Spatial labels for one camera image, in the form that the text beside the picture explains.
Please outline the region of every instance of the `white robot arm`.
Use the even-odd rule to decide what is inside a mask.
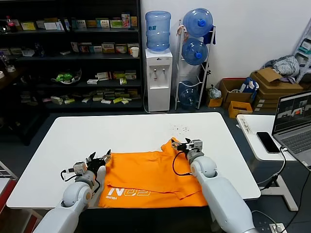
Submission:
[[[186,154],[191,172],[202,186],[202,193],[208,202],[213,217],[227,233],[258,233],[251,211],[233,187],[231,182],[217,171],[214,161],[202,153],[201,140],[189,140],[172,146]],[[80,213],[87,208],[92,198],[93,187],[99,167],[110,159],[110,151],[102,158],[76,163],[70,170],[79,175],[75,183],[68,186],[61,202],[50,210],[35,229],[35,233],[73,233],[78,225]]]
[[[99,189],[98,187],[93,192],[97,171],[111,158],[110,151],[102,158],[94,159],[94,156],[95,153],[91,154],[86,159],[86,164],[79,162],[68,169],[69,172],[76,173],[75,183],[66,188],[63,199],[44,216],[34,233],[73,233],[75,231],[80,213],[87,208],[93,193]]]
[[[215,162],[202,153],[201,140],[172,146],[185,153],[191,172],[202,186],[202,193],[219,226],[227,233],[258,233],[252,213],[231,182],[217,171]]]

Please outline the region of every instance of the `black cable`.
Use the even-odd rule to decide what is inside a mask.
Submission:
[[[95,181],[97,182],[98,187],[95,189],[94,193],[96,193],[96,192],[98,191],[98,189],[101,187],[101,183],[99,183],[99,181],[98,181],[98,180],[95,180]]]
[[[172,166],[173,166],[173,171],[174,171],[174,173],[175,173],[177,176],[190,176],[190,175],[192,175],[191,172],[187,172],[187,173],[184,173],[184,174],[179,174],[179,173],[177,173],[177,172],[175,171],[174,163],[175,163],[175,160],[176,160],[176,158],[178,157],[178,155],[180,155],[181,153],[183,153],[183,152],[182,152],[182,151],[178,152],[178,154],[175,156],[175,158],[174,158],[174,160],[173,160],[173,164],[172,164]]]
[[[293,218],[291,219],[291,221],[287,224],[287,226],[285,227],[285,229],[282,230],[280,233],[283,233],[283,232],[290,226],[290,224],[292,223],[292,221],[295,219],[295,217],[296,217],[297,214],[299,213],[299,210],[300,210],[300,207],[301,207],[301,202],[302,202],[303,190],[305,189],[305,186],[306,186],[306,184],[307,184],[307,181],[308,181],[308,179],[309,179],[309,176],[310,176],[310,172],[309,172],[309,174],[308,174],[308,176],[307,176],[307,178],[306,178],[305,183],[304,183],[303,186],[302,186],[302,190],[301,190],[301,194],[300,194],[300,201],[299,201],[299,206],[298,206],[298,211],[295,213],[295,215],[293,216]]]
[[[67,180],[64,180],[64,181],[67,182],[67,181],[69,181],[69,180],[71,180],[72,178],[77,177],[77,176],[78,176],[78,175],[71,176],[70,178],[68,178]]]
[[[277,172],[276,174],[274,174],[271,179],[269,180],[269,182],[266,184],[266,186],[262,189],[260,189],[260,191],[264,190],[264,189],[267,189],[267,188],[270,188],[271,185],[276,182],[276,180],[278,179],[278,176],[282,173],[282,171],[284,170],[285,166],[286,166],[286,158],[285,158],[285,155],[284,155],[284,151],[282,151],[282,149],[285,149],[284,146],[281,146],[280,147],[280,152],[283,156],[283,159],[284,159],[284,163],[283,163],[283,167],[281,168],[281,170],[279,172]]]
[[[62,178],[62,180],[65,180],[64,177],[63,177],[63,173],[66,173],[66,170],[62,170],[62,171],[60,172],[60,177]]]

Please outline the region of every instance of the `small white table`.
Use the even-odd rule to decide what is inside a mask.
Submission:
[[[255,158],[250,161],[248,164],[251,171],[253,171],[258,165],[259,161],[283,161],[284,158],[281,153],[278,154],[269,154],[266,149],[260,142],[257,132],[268,132],[270,135],[272,133],[273,122],[275,116],[267,116],[267,115],[243,115],[240,114],[237,116],[237,121],[242,129],[246,140],[251,147]],[[278,147],[281,145],[272,137],[274,142]],[[286,161],[296,161],[288,152],[284,152]],[[283,196],[288,208],[291,211],[298,211],[298,206],[293,199],[288,187],[286,186],[282,176],[278,176],[276,181],[278,187],[270,187],[268,189],[264,189],[261,191],[262,195],[269,196]]]
[[[51,209],[70,182],[60,171],[84,161],[94,151],[160,150],[172,137],[201,139],[203,152],[217,164],[245,200],[257,199],[260,190],[228,127],[219,113],[77,116],[55,120],[20,177],[7,205],[10,208]]]

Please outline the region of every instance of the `water jug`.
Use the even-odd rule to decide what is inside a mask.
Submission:
[[[189,11],[183,20],[187,32],[194,37],[206,35],[213,27],[212,14],[204,8]]]
[[[147,48],[164,51],[170,47],[171,14],[166,11],[150,11],[146,14]]]
[[[199,100],[199,93],[190,81],[183,81],[178,86],[178,97],[183,108],[196,107]]]
[[[183,58],[190,65],[196,66],[204,62],[207,53],[206,45],[195,38],[189,38],[183,45]]]

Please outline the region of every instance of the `water dispenser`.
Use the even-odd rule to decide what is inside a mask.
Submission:
[[[170,109],[173,56],[169,49],[158,53],[146,49],[149,112]]]

